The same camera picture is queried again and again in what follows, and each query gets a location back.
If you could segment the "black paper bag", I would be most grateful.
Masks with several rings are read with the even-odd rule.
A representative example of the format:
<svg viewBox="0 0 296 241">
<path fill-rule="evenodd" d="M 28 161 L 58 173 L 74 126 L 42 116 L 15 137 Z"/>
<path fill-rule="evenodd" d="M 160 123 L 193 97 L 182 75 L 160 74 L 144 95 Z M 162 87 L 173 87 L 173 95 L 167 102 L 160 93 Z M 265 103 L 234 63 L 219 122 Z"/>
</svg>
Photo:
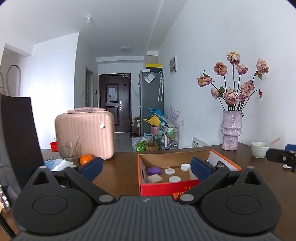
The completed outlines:
<svg viewBox="0 0 296 241">
<path fill-rule="evenodd" d="M 18 195 L 43 162 L 31 99 L 1 94 L 1 184 Z"/>
</svg>

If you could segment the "crumpled white tissue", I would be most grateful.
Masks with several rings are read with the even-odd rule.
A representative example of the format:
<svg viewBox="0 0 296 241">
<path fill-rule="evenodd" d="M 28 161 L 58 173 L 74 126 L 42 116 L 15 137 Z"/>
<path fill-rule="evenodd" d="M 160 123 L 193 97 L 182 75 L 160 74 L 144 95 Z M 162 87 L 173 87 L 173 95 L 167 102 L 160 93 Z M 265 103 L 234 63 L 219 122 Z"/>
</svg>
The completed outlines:
<svg viewBox="0 0 296 241">
<path fill-rule="evenodd" d="M 287 164 L 282 164 L 283 168 L 285 169 L 291 169 L 292 167 L 291 166 L 288 166 Z"/>
</svg>

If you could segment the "dried pink rose bouquet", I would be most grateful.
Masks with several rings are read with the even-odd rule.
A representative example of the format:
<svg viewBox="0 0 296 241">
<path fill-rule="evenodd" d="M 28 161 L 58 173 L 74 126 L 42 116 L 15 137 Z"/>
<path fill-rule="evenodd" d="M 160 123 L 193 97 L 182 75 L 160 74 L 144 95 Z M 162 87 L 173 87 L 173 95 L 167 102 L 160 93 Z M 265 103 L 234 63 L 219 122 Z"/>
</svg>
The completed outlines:
<svg viewBox="0 0 296 241">
<path fill-rule="evenodd" d="M 199 87 L 211 86 L 211 96 L 219 100 L 223 110 L 243 112 L 250 97 L 258 93 L 257 99 L 262 99 L 262 91 L 255 88 L 255 78 L 262 80 L 263 75 L 269 73 L 269 66 L 266 61 L 258 58 L 256 70 L 253 77 L 241 82 L 242 76 L 249 72 L 248 67 L 240 61 L 240 54 L 236 51 L 226 53 L 226 60 L 230 63 L 231 69 L 221 62 L 216 62 L 213 72 L 223 78 L 223 83 L 218 86 L 213 77 L 206 72 L 200 73 L 196 78 Z"/>
</svg>

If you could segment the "translucent plastic box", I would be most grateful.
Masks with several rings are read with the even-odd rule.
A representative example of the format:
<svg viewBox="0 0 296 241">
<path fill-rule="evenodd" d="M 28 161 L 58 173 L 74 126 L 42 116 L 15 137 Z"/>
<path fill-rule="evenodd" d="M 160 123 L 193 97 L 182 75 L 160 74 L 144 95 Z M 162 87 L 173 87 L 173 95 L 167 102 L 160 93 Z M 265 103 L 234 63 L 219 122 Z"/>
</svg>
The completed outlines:
<svg viewBox="0 0 296 241">
<path fill-rule="evenodd" d="M 192 172 L 192 170 L 189 170 L 190 180 L 198 180 L 199 178 Z"/>
</svg>

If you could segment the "red bucket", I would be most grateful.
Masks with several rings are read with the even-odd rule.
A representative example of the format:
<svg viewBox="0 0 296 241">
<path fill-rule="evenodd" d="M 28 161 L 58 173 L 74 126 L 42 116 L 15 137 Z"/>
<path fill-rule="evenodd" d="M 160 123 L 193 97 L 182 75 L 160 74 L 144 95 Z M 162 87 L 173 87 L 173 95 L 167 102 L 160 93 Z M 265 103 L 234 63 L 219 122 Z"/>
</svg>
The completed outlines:
<svg viewBox="0 0 296 241">
<path fill-rule="evenodd" d="M 57 144 L 57 139 L 56 138 L 53 138 L 50 141 L 50 147 L 51 147 L 52 152 L 57 152 L 58 151 L 58 144 Z"/>
</svg>

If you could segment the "small cardboard box floor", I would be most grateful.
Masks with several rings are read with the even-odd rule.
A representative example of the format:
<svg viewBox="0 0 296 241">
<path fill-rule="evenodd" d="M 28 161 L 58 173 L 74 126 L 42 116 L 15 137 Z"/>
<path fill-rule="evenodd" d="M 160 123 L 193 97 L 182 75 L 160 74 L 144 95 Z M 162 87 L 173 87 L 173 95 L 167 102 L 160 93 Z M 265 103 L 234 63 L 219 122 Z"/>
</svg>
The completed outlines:
<svg viewBox="0 0 296 241">
<path fill-rule="evenodd" d="M 159 146 L 156 143 L 146 143 L 145 144 L 146 151 L 158 151 Z"/>
</svg>

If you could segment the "white yellow power adapter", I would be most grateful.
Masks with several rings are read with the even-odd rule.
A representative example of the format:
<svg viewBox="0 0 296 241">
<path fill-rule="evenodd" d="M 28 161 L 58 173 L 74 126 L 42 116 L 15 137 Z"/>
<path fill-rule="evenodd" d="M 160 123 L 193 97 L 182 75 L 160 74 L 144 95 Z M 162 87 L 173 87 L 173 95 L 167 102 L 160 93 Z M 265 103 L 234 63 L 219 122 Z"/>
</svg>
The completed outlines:
<svg viewBox="0 0 296 241">
<path fill-rule="evenodd" d="M 163 183 L 163 178 L 158 174 L 153 174 L 153 175 L 147 176 L 146 183 L 148 184 Z"/>
</svg>

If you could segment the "purple flower-shaped object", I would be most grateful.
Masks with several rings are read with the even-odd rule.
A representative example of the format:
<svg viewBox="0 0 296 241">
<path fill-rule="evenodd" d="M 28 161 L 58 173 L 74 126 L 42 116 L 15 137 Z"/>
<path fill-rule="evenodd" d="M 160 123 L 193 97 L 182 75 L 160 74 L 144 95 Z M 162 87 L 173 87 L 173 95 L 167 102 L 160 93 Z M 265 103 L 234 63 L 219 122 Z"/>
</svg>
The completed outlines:
<svg viewBox="0 0 296 241">
<path fill-rule="evenodd" d="M 155 174 L 160 175 L 161 172 L 162 172 L 162 170 L 161 170 L 161 168 L 159 168 L 159 167 L 151 167 L 151 168 L 149 168 L 149 169 L 147 170 L 147 174 L 148 174 L 149 176 L 151 176 L 151 175 L 155 175 Z"/>
</svg>

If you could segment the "pink ceramic vase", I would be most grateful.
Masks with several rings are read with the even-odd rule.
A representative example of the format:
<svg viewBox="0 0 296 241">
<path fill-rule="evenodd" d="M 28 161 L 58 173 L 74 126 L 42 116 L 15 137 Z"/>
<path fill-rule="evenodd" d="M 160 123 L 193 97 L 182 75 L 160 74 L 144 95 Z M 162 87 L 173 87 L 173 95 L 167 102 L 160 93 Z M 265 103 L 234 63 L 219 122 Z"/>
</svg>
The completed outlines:
<svg viewBox="0 0 296 241">
<path fill-rule="evenodd" d="M 222 149 L 236 151 L 239 144 L 238 138 L 242 135 L 241 111 L 223 111 L 221 133 L 223 135 Z"/>
</svg>

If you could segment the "blue tissue pack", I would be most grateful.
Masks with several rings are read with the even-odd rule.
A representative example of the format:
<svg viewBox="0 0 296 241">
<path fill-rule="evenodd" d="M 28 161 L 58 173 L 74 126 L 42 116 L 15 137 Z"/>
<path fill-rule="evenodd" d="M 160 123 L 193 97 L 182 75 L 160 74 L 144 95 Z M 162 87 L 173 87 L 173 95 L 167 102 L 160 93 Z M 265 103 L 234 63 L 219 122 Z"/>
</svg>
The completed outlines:
<svg viewBox="0 0 296 241">
<path fill-rule="evenodd" d="M 50 169 L 50 171 L 63 171 L 65 168 L 74 165 L 74 163 L 61 158 L 51 158 L 44 161 L 44 165 Z"/>
</svg>

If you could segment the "pink spoon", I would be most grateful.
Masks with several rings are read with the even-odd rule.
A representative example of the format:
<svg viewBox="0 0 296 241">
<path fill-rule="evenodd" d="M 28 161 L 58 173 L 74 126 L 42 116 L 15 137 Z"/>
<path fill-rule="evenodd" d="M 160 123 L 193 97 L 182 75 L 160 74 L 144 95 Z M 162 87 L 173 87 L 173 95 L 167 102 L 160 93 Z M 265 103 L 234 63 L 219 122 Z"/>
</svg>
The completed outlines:
<svg viewBox="0 0 296 241">
<path fill-rule="evenodd" d="M 277 143 L 279 140 L 281 140 L 281 138 L 276 138 L 275 140 L 273 140 L 272 142 L 270 142 L 266 147 L 271 147 L 272 145 L 274 145 L 275 143 Z"/>
</svg>

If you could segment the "orange fruit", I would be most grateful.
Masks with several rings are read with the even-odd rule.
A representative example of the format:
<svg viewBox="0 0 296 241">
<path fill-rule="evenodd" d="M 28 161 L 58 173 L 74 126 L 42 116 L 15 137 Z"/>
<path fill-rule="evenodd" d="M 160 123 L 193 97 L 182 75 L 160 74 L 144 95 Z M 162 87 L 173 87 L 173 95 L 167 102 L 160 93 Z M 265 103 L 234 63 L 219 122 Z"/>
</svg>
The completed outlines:
<svg viewBox="0 0 296 241">
<path fill-rule="evenodd" d="M 79 159 L 79 164 L 85 165 L 86 163 L 90 162 L 93 159 L 93 156 L 90 154 L 82 155 Z"/>
</svg>

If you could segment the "dark brown entrance door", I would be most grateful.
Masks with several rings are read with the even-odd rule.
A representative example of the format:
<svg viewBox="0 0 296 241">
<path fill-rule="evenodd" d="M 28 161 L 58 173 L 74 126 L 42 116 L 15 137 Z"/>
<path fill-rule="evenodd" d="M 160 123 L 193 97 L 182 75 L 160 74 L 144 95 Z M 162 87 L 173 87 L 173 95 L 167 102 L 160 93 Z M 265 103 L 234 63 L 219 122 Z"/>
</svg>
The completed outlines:
<svg viewBox="0 0 296 241">
<path fill-rule="evenodd" d="M 98 78 L 99 107 L 114 116 L 115 132 L 129 133 L 132 126 L 131 74 L 101 74 Z"/>
</svg>

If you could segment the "grey refrigerator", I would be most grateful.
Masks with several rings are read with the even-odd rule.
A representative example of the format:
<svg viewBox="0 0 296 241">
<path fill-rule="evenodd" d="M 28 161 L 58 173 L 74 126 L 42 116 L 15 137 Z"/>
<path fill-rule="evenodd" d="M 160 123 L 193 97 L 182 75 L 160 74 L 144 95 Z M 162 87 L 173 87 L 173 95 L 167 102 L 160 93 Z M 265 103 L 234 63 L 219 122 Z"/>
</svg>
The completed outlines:
<svg viewBox="0 0 296 241">
<path fill-rule="evenodd" d="M 164 102 L 159 99 L 162 68 L 144 69 L 139 73 L 139 109 L 140 133 L 151 133 L 150 125 L 144 121 L 149 118 L 150 109 L 160 109 L 164 112 Z"/>
</svg>

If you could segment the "yellow blue bags pile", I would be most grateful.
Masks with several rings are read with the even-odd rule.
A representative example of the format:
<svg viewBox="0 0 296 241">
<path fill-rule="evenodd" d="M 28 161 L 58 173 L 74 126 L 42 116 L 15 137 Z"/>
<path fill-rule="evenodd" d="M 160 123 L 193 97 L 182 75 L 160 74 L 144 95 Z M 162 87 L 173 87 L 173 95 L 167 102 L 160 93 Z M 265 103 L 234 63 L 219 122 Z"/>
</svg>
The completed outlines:
<svg viewBox="0 0 296 241">
<path fill-rule="evenodd" d="M 169 123 L 163 112 L 157 108 L 148 108 L 148 114 L 142 120 L 153 127 L 160 127 Z"/>
</svg>

